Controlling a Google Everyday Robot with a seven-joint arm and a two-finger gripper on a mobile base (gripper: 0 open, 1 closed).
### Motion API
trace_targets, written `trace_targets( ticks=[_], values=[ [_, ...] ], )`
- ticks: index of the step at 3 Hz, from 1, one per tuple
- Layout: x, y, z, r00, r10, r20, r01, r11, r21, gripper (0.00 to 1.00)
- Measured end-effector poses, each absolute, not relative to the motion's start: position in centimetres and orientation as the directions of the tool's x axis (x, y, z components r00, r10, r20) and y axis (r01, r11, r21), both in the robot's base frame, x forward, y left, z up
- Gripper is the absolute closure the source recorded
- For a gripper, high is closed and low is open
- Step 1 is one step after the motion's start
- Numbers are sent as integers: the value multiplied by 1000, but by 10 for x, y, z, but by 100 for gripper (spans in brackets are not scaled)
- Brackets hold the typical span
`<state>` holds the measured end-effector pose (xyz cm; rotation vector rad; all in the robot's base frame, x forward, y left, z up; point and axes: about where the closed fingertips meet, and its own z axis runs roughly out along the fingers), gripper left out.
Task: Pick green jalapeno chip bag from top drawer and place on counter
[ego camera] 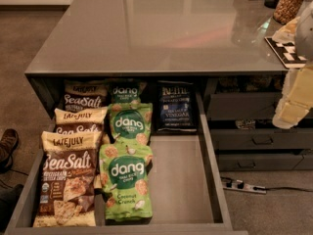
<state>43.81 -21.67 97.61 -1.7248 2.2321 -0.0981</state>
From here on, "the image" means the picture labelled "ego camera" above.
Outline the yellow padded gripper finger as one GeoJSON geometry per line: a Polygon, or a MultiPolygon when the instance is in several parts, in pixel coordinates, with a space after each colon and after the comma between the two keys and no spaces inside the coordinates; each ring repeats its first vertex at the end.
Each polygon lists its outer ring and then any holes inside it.
{"type": "Polygon", "coordinates": [[[285,76],[282,98],[275,110],[272,123],[290,129],[308,115],[313,107],[313,19],[301,16],[282,26],[274,34],[275,40],[295,41],[295,51],[307,59],[300,70],[289,70],[285,76]]]}

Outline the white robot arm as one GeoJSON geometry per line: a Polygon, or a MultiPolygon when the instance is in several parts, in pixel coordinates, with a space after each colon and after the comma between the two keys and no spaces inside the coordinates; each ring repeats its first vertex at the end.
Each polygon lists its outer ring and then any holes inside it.
{"type": "Polygon", "coordinates": [[[313,2],[302,12],[295,28],[295,51],[307,59],[299,70],[289,70],[272,123],[290,129],[313,108],[313,2]]]}

